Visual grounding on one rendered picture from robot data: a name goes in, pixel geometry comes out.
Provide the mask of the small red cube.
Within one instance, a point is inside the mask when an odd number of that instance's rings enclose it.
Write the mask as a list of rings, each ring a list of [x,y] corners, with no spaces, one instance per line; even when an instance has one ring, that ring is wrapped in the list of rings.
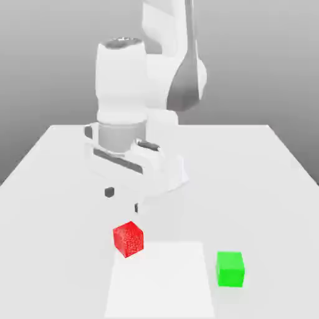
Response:
[[[114,228],[113,241],[124,258],[144,249],[144,233],[133,221]]]

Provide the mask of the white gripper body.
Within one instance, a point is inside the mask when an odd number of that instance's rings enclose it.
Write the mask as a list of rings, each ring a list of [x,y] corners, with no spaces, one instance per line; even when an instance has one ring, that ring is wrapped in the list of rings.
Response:
[[[103,178],[107,186],[128,193],[137,201],[150,196],[150,162],[129,151],[123,156],[111,154],[93,143],[84,144],[88,169]]]

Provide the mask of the small green cube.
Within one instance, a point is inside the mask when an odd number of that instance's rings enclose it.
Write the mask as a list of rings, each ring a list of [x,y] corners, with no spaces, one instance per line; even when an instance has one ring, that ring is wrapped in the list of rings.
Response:
[[[218,251],[216,275],[217,284],[220,287],[243,287],[245,265],[242,253]]]

